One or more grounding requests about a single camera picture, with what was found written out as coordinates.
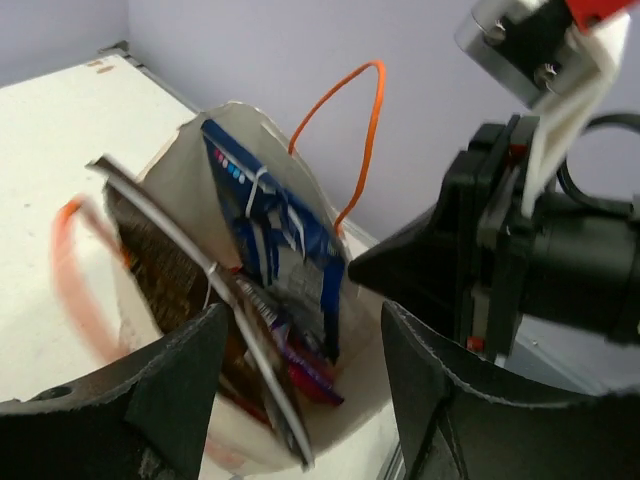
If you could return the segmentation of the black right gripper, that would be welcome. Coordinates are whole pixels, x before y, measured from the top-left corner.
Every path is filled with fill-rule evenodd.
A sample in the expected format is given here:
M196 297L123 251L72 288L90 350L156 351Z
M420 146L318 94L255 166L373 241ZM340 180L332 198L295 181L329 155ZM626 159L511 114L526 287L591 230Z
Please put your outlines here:
M639 215L581 192L567 169L531 217L524 176L536 121L485 123L449 167L439 235L425 211L352 260L349 279L489 357L508 353L523 316L639 340Z

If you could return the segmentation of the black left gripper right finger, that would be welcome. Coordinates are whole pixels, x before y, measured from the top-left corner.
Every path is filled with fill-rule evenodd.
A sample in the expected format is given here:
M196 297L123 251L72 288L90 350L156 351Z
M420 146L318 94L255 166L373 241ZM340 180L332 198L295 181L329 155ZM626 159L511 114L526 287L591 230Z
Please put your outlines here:
M590 396L529 380L392 301L381 329L407 478L638 478L638 393Z

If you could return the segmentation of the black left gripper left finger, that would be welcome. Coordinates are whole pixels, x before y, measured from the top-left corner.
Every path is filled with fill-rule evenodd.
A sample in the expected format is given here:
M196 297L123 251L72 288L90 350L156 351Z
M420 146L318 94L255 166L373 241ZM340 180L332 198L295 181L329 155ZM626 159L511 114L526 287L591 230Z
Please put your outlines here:
M4 479L196 479L229 309L28 401L1 404Z

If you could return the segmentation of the brown chip bag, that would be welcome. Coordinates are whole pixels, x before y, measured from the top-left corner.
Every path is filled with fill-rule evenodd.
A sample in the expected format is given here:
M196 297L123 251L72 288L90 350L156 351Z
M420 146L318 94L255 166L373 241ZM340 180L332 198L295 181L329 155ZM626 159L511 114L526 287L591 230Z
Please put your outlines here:
M154 324L168 333L213 303L227 305L231 320L221 373L226 396L239 400L251 417L265 417L301 466L312 467L315 455L289 377L290 362L253 289L114 160L102 156L87 166L106 178L108 214Z

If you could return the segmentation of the blue Kettle chip bag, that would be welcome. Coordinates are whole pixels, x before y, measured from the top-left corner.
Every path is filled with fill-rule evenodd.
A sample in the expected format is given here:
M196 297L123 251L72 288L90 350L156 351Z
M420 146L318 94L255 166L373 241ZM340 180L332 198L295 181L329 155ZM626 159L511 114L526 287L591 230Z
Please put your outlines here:
M340 355L340 290L346 260L318 216L274 177L274 170L216 121L201 126L206 153L227 226L242 266L261 287L307 303L323 353Z

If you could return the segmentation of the purple snack bag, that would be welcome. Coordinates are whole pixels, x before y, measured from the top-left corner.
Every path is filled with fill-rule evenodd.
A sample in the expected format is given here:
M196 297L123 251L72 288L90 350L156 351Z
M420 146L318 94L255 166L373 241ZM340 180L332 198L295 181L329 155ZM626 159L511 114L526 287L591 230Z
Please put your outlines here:
M340 406L344 397L335 390L335 375L328 362L303 345L291 324L276 323L270 330L287 361L289 378L302 395L316 404Z

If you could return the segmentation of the beige paper bag orange handles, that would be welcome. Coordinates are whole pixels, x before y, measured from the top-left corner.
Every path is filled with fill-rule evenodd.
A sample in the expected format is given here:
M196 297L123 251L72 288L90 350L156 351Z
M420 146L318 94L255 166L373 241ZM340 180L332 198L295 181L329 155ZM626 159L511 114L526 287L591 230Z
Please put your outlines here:
M78 196L57 214L58 295L107 362L218 308L209 463L309 469L388 405L382 298L347 275L372 240L264 112L230 101L194 115L140 175L108 155L90 168L104 207Z

